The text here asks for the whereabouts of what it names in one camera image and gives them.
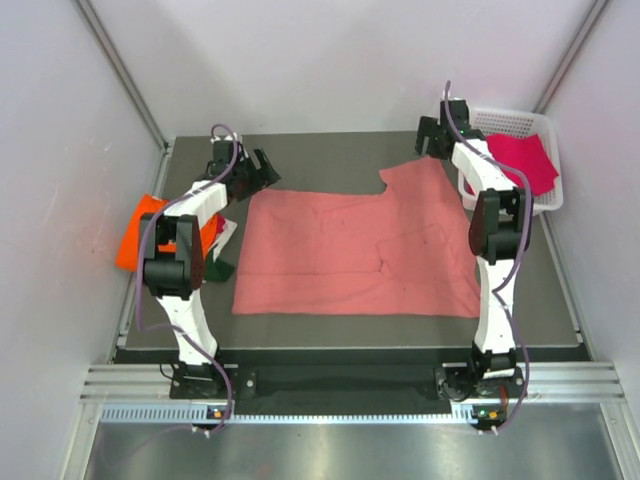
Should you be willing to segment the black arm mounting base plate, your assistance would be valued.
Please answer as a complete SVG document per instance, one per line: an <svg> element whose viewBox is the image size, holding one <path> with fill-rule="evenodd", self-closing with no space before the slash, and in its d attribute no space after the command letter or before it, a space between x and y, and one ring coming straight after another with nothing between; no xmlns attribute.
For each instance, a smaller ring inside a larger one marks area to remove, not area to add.
<svg viewBox="0 0 640 480"><path fill-rule="evenodd" d="M173 367L170 397L233 401L235 413L443 413L452 403L520 396L511 378L474 382L469 365L225 365Z"/></svg>

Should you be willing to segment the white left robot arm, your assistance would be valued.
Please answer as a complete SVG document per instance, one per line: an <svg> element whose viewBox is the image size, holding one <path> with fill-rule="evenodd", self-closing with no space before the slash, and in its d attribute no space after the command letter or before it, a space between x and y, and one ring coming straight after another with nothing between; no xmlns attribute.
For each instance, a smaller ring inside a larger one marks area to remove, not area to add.
<svg viewBox="0 0 640 480"><path fill-rule="evenodd" d="M147 288L163 308L179 361L196 367L192 384L209 397L224 390L227 374L214 364L218 342L207 324L200 288L207 255L220 254L236 224L225 223L211 241L202 239L201 229L229 203L244 201L281 179L264 150L248 153L232 135L213 137L211 143L213 158L189 190L158 212L140 215L136 265L136 293Z"/></svg>

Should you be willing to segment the green folded t shirt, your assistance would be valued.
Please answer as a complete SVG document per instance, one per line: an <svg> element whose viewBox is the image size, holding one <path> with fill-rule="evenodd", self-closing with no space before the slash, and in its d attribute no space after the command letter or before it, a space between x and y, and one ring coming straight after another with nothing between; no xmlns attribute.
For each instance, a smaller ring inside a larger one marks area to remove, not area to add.
<svg viewBox="0 0 640 480"><path fill-rule="evenodd" d="M209 255L205 259L204 263L205 271L203 280L207 283L225 283L234 274L236 267L221 258L213 259L212 255Z"/></svg>

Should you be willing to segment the white plastic laundry basket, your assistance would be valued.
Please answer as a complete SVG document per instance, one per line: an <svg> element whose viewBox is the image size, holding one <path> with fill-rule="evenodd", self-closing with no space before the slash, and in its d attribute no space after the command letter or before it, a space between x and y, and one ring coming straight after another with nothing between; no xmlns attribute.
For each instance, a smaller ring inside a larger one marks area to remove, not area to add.
<svg viewBox="0 0 640 480"><path fill-rule="evenodd" d="M488 141L498 162L526 175L534 195L534 213L563 205L563 185L556 131L540 114L495 108L473 108L470 124Z"/></svg>

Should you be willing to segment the orange folded t shirt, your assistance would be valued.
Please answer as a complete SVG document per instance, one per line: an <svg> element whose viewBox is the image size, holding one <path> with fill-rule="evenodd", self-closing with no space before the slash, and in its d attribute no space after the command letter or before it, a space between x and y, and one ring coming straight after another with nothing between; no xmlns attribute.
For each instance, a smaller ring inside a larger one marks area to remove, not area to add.
<svg viewBox="0 0 640 480"><path fill-rule="evenodd" d="M130 217L126 231L116 255L115 265L124 271L135 272L138 258L138 235L140 219L144 214L154 214L168 203L168 200L144 194Z"/></svg>

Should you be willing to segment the salmon pink t shirt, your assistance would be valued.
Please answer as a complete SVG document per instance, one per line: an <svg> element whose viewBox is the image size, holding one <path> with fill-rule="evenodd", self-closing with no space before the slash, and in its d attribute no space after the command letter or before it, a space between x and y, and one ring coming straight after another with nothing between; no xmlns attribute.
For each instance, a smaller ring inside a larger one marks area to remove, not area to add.
<svg viewBox="0 0 640 480"><path fill-rule="evenodd" d="M425 157L379 175L376 195L257 194L233 313L478 317L469 221L441 162Z"/></svg>

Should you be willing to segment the magenta t shirt in basket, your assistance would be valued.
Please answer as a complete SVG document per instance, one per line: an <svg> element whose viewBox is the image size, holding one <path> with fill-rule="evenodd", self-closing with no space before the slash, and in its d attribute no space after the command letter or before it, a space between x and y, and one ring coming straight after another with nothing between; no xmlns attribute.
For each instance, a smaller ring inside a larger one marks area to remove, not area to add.
<svg viewBox="0 0 640 480"><path fill-rule="evenodd" d="M491 156L527 177L534 196L550 193L559 172L552 164L538 135L516 138L492 134L486 138Z"/></svg>

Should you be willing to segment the white folded t shirt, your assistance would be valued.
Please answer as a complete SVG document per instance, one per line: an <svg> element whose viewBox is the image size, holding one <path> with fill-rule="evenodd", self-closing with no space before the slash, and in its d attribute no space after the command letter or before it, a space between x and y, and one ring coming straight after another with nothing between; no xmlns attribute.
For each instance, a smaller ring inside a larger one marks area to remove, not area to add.
<svg viewBox="0 0 640 480"><path fill-rule="evenodd" d="M216 260L220 256L222 250L231 240L233 234L237 229L236 222L222 216L220 216L219 219L222 221L221 223L222 229L219 233L216 234L216 237L211 247L212 256L214 260Z"/></svg>

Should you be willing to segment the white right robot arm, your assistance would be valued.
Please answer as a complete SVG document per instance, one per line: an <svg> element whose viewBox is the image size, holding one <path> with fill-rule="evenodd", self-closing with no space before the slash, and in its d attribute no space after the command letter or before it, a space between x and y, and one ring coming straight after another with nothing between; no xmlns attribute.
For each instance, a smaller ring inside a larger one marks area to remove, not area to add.
<svg viewBox="0 0 640 480"><path fill-rule="evenodd" d="M443 99L437 118L420 118L415 152L451 162L477 195L468 242L481 300L466 380L474 393L487 396L516 374L514 287L530 240L532 192L528 183L516 185L507 176L513 169L493 158L462 99Z"/></svg>

